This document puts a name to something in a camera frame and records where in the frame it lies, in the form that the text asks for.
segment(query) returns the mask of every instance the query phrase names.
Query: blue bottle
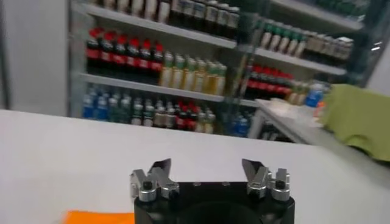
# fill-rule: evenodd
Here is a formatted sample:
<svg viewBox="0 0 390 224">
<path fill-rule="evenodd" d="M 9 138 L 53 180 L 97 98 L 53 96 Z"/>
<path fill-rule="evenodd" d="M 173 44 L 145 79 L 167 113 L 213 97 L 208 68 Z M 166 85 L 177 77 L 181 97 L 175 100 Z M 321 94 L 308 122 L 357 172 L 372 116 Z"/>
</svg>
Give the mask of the blue bottle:
<svg viewBox="0 0 390 224">
<path fill-rule="evenodd" d="M 107 99 L 104 97 L 99 97 L 98 108 L 96 112 L 96 119 L 99 121 L 107 121 L 108 120 L 108 106 Z"/>
<path fill-rule="evenodd" d="M 85 119 L 93 119 L 93 101 L 91 96 L 89 95 L 84 95 L 83 99 L 83 118 Z"/>
</svg>

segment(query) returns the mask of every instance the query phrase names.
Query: white table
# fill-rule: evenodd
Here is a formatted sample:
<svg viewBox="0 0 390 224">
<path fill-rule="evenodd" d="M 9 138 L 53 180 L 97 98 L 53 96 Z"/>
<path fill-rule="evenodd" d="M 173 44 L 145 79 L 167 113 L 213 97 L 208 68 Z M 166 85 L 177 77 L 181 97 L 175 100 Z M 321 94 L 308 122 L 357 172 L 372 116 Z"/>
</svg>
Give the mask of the white table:
<svg viewBox="0 0 390 224">
<path fill-rule="evenodd" d="M 352 150 L 0 111 L 0 223 L 69 209 L 130 212 L 129 174 L 172 158 L 176 181 L 245 181 L 241 158 L 287 168 L 296 223 L 388 223 L 390 171 Z"/>
</svg>

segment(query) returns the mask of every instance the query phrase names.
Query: soda bottle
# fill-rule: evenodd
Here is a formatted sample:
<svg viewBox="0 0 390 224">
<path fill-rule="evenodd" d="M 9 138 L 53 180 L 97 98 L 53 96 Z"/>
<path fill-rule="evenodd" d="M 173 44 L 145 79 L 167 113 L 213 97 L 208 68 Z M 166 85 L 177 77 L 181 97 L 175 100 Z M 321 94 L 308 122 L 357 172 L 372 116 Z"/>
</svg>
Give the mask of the soda bottle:
<svg viewBox="0 0 390 224">
<path fill-rule="evenodd" d="M 175 109 L 173 107 L 168 109 L 168 113 L 165 119 L 165 127 L 168 129 L 174 129 L 176 122 Z"/>
<path fill-rule="evenodd" d="M 140 73 L 144 75 L 150 74 L 151 68 L 151 42 L 148 39 L 144 40 L 140 49 Z"/>
<path fill-rule="evenodd" d="M 152 49 L 152 63 L 151 73 L 152 76 L 158 80 L 163 67 L 163 46 L 159 42 L 155 42 L 154 48 Z"/>
<path fill-rule="evenodd" d="M 147 127 L 153 126 L 153 116 L 154 116 L 154 107 L 152 105 L 146 106 L 144 112 L 144 122 L 143 125 Z"/>
<path fill-rule="evenodd" d="M 113 61 L 114 61 L 114 67 L 116 71 L 116 77 L 125 79 L 125 70 L 126 70 L 126 61 L 127 61 L 127 54 L 126 54 L 126 42 L 127 42 L 127 35 L 120 35 L 118 38 L 118 41 L 115 45 L 115 50 L 113 54 Z"/>
<path fill-rule="evenodd" d="M 99 121 L 107 121 L 108 120 L 108 106 L 107 99 L 104 97 L 99 97 L 98 108 L 96 112 L 96 119 Z"/>
<path fill-rule="evenodd" d="M 93 119 L 93 101 L 89 95 L 84 95 L 83 99 L 83 118 L 85 119 Z"/>
<path fill-rule="evenodd" d="M 114 31 L 106 32 L 102 40 L 101 66 L 104 69 L 104 73 L 108 76 L 113 75 L 113 42 L 115 35 L 116 33 Z"/>
<path fill-rule="evenodd" d="M 140 103 L 134 102 L 133 116 L 132 116 L 132 124 L 133 125 L 141 125 L 142 124 L 142 109 L 143 106 Z"/>
<path fill-rule="evenodd" d="M 139 66 L 139 44 L 137 38 L 132 38 L 130 40 L 129 45 L 127 45 L 127 72 L 134 74 L 138 73 L 138 66 Z"/>
<path fill-rule="evenodd" d="M 108 102 L 110 103 L 110 107 L 108 108 L 108 120 L 110 122 L 119 122 L 118 100 L 112 97 Z"/>
</svg>

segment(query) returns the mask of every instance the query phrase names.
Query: juice bottle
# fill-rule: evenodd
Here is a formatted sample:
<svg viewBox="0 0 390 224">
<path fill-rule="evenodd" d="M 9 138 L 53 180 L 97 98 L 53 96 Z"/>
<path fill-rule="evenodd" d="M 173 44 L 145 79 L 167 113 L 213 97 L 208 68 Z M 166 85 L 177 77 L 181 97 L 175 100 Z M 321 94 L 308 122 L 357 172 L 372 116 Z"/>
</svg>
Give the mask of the juice bottle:
<svg viewBox="0 0 390 224">
<path fill-rule="evenodd" d="M 203 60 L 198 60 L 197 70 L 195 72 L 195 79 L 192 90 L 195 92 L 202 92 L 204 80 L 206 76 L 206 62 Z"/>
<path fill-rule="evenodd" d="M 184 79 L 182 89 L 191 90 L 195 79 L 196 61 L 193 58 L 187 58 L 187 67 L 184 70 Z"/>
<path fill-rule="evenodd" d="M 171 88 L 179 89 L 180 85 L 182 84 L 183 80 L 183 74 L 184 74 L 184 58 L 176 54 L 175 56 L 175 66 L 172 73 L 172 79 L 171 79 Z"/>
<path fill-rule="evenodd" d="M 165 52 L 164 56 L 164 67 L 161 70 L 160 73 L 160 86 L 169 87 L 171 79 L 172 79 L 172 72 L 173 72 L 173 56 L 169 52 Z"/>
</svg>

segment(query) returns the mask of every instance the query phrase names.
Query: white shelf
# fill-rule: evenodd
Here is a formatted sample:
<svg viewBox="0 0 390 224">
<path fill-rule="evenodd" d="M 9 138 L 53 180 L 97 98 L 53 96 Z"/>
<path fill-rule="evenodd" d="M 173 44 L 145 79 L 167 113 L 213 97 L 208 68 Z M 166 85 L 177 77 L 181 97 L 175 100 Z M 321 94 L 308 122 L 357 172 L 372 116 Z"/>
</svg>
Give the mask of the white shelf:
<svg viewBox="0 0 390 224">
<path fill-rule="evenodd" d="M 361 22 L 345 18 L 343 16 L 328 12 L 322 8 L 306 4 L 304 2 L 299 2 L 296 0 L 272 0 L 272 2 L 281 7 L 291 9 L 295 12 L 319 20 L 326 21 L 328 23 L 334 24 L 347 30 L 360 30 L 363 28 L 363 24 Z"/>
<path fill-rule="evenodd" d="M 102 7 L 98 7 L 91 4 L 84 4 L 87 13 L 98 16 L 101 18 L 107 18 L 115 21 L 119 21 L 122 23 L 130 24 L 133 26 L 139 26 L 150 30 L 156 30 L 163 33 L 168 33 L 171 35 L 175 35 L 178 37 L 183 37 L 186 39 L 196 40 L 203 43 L 212 44 L 219 47 L 233 49 L 236 46 L 236 43 L 231 40 L 227 40 L 224 38 L 214 37 L 207 33 L 196 32 L 192 30 L 181 29 L 174 26 L 169 26 L 163 23 L 156 23 L 147 19 L 142 19 L 136 16 L 131 16 L 125 13 L 120 13 L 116 11 L 112 11 L 109 9 L 105 9 Z"/>
<path fill-rule="evenodd" d="M 239 46 L 239 51 L 247 51 L 248 46 Z M 292 57 L 289 55 L 281 54 L 278 52 L 269 51 L 262 48 L 257 48 L 255 50 L 255 55 L 270 58 L 277 61 L 282 61 L 291 65 L 300 66 L 303 68 L 319 71 L 319 72 L 326 72 L 329 74 L 334 75 L 344 75 L 347 71 L 345 69 L 324 65 L 320 63 L 316 63 L 313 61 L 304 60 L 301 58 Z"/>
</svg>

